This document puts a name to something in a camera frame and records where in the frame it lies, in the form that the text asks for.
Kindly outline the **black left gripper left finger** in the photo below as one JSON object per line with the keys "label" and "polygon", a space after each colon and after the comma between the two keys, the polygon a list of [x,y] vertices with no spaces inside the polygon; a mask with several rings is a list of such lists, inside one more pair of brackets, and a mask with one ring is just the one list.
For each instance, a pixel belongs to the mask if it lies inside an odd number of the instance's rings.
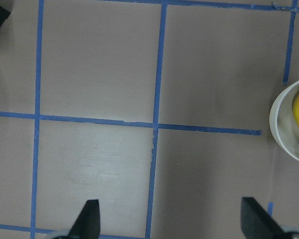
{"label": "black left gripper left finger", "polygon": [[70,229],[68,237],[99,237],[100,207],[99,200],[86,201],[83,209]]}

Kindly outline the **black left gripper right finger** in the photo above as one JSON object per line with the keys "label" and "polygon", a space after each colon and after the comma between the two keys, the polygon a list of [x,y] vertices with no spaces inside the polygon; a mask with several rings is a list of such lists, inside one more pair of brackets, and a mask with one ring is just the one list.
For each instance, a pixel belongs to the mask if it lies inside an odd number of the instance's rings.
{"label": "black left gripper right finger", "polygon": [[284,231],[253,197],[242,197],[240,224],[245,236],[277,236]]}

